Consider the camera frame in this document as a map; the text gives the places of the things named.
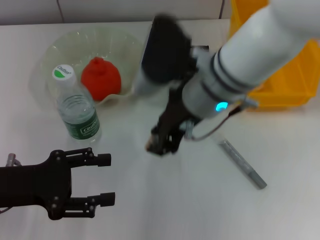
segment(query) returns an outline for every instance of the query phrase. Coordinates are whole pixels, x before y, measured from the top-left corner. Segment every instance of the green label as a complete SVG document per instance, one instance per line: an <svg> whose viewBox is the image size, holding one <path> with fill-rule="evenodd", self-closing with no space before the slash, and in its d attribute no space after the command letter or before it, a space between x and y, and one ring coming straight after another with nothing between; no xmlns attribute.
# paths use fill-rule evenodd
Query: green label
<svg viewBox="0 0 320 240"><path fill-rule="evenodd" d="M64 122L64 124L73 138L81 140L94 136L100 127L96 111L88 121L79 124Z"/></svg>

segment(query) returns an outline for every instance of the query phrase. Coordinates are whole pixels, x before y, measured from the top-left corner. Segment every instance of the yellow plastic container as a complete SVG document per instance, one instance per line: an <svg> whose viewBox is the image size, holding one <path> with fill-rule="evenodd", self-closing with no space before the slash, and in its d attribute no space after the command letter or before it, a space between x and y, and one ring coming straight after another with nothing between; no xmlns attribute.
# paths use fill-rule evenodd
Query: yellow plastic container
<svg viewBox="0 0 320 240"><path fill-rule="evenodd" d="M232 16L229 36L232 36L267 0L231 0ZM273 74L249 96L259 102L259 108L297 107L316 95L320 79L320 46L310 40L293 60Z"/></svg>

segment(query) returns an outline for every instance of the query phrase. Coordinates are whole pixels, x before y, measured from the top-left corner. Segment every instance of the white table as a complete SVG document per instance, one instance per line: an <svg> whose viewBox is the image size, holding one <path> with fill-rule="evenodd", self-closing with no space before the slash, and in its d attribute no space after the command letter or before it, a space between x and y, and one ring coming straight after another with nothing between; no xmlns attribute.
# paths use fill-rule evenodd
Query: white table
<svg viewBox="0 0 320 240"><path fill-rule="evenodd" d="M218 49L228 20L182 21L193 43ZM85 24L0 26L1 165L16 153L38 164L56 149L78 146L37 82L38 61L55 39ZM142 41L149 22L104 23ZM268 183L250 182L212 139L182 142L176 155L144 151L165 97L122 101L98 109L102 139L95 154L111 167L72 170L72 195L115 192L115 206L93 219L52 221L40 206L0 215L1 240L318 240L320 236L320 103L286 112L243 113L223 134ZM198 127L204 133L219 121Z"/></svg>

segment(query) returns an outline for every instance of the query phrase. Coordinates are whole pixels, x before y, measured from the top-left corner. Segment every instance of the red toy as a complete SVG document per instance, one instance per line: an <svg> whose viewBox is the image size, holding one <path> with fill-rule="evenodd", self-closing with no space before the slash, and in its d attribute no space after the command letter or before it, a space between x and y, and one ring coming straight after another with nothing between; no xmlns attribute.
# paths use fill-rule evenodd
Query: red toy
<svg viewBox="0 0 320 240"><path fill-rule="evenodd" d="M121 91L118 69L111 62L97 56L82 71L81 82L95 101L102 101L106 96Z"/></svg>

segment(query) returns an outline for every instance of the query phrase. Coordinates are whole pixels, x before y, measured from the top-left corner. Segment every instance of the water bottle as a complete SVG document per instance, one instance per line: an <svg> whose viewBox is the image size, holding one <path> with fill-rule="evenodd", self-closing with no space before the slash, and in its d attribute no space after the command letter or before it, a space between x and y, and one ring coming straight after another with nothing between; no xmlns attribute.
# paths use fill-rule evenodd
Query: water bottle
<svg viewBox="0 0 320 240"><path fill-rule="evenodd" d="M70 65L59 65L52 71L55 80L55 103L71 137L94 142L98 140L100 122L89 91L77 81Z"/></svg>

